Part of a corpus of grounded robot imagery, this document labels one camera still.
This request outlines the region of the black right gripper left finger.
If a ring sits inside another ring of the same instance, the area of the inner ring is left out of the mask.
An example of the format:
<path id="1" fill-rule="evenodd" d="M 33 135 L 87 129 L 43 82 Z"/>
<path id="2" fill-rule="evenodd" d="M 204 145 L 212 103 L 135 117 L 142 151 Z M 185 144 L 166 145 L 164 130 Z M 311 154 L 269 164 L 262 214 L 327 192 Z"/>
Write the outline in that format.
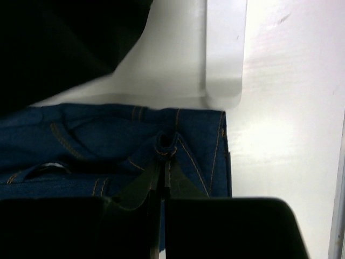
<path id="1" fill-rule="evenodd" d="M 156 200 L 160 174 L 161 164 L 153 160 L 141 175 L 109 198 L 109 210 L 149 210 Z"/>

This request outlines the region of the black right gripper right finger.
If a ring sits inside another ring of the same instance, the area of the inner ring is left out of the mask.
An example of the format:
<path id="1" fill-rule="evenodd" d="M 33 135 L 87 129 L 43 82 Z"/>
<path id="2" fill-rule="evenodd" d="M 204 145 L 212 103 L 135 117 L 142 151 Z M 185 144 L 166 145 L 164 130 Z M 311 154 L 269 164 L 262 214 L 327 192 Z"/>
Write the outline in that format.
<path id="1" fill-rule="evenodd" d="M 167 161 L 164 169 L 165 199 L 206 199 L 208 196 L 199 190 L 182 172 L 176 159 Z"/>

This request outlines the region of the dark blue denim trousers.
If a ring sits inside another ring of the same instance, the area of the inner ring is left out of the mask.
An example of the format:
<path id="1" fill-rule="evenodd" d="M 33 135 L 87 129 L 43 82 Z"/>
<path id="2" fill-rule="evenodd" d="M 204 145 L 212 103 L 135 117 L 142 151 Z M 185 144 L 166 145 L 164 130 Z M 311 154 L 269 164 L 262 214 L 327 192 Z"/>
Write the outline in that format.
<path id="1" fill-rule="evenodd" d="M 172 159 L 206 199 L 165 199 Z M 153 160 L 149 210 L 109 210 Z M 216 258 L 231 195 L 223 111 L 60 104 L 1 119 L 1 258 Z"/>

